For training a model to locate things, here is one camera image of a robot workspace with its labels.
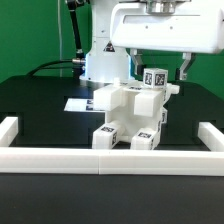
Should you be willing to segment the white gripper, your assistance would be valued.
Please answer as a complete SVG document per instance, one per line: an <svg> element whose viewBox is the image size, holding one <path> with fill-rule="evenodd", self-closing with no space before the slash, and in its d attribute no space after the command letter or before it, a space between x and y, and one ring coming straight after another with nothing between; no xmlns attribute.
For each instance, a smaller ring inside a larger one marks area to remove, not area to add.
<svg viewBox="0 0 224 224"><path fill-rule="evenodd" d="M147 13L143 2L117 4L111 15L110 39L114 46L134 48L130 56L135 75L144 71L138 49L183 52L178 79L186 80L195 53L224 49L224 0L178 3L173 14Z"/></svg>

